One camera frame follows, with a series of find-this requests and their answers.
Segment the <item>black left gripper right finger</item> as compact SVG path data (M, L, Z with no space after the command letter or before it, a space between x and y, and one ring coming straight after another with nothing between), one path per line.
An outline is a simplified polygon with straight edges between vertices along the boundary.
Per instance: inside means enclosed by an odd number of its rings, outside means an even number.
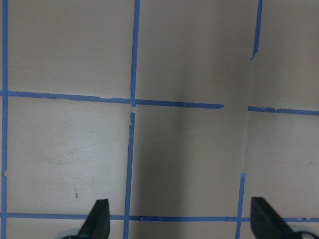
M256 239L298 239L280 215L262 197L252 197L250 227Z

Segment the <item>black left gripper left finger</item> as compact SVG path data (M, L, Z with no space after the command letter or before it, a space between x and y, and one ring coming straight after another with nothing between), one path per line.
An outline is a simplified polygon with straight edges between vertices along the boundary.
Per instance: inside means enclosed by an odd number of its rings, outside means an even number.
M80 228L77 239L107 239L110 234L108 199L97 200Z

